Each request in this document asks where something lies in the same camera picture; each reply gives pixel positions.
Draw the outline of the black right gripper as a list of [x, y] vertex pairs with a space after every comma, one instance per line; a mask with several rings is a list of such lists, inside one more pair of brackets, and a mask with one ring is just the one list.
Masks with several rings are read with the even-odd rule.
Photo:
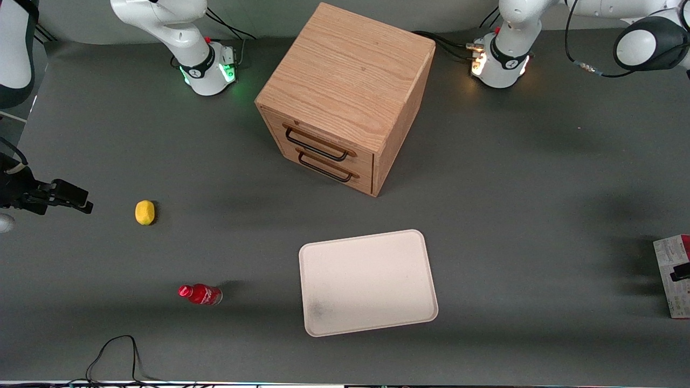
[[1, 206], [34, 214], [45, 214], [49, 206], [62, 206], [91, 214], [93, 203], [88, 201], [88, 191], [62, 179], [53, 180], [54, 202], [49, 194], [40, 189], [32, 170], [24, 163], [8, 155], [2, 155]]

